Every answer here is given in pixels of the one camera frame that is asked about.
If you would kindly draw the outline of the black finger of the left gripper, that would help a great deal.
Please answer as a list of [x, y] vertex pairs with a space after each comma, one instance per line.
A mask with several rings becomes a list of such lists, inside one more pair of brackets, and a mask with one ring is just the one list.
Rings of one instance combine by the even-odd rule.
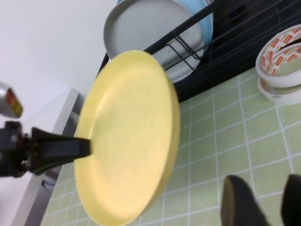
[[66, 137], [32, 128], [32, 173], [35, 175], [90, 154], [88, 139]]

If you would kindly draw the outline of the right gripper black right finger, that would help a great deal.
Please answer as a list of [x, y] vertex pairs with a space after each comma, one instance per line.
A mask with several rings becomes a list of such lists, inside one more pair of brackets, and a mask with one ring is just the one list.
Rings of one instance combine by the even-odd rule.
[[301, 176], [288, 176], [281, 205], [281, 217], [285, 226], [301, 225]]

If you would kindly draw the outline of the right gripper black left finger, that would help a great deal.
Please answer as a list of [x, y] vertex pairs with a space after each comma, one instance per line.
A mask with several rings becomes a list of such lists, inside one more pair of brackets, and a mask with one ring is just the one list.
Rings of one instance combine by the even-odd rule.
[[267, 220], [249, 185], [235, 175], [224, 179], [222, 193], [223, 226], [266, 226]]

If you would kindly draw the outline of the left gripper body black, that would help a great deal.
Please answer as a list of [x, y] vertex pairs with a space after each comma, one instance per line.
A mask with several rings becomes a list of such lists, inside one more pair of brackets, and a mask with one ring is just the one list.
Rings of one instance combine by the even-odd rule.
[[29, 155], [32, 148], [32, 133], [24, 133], [18, 121], [6, 121], [0, 129], [0, 176], [22, 177], [30, 169]]

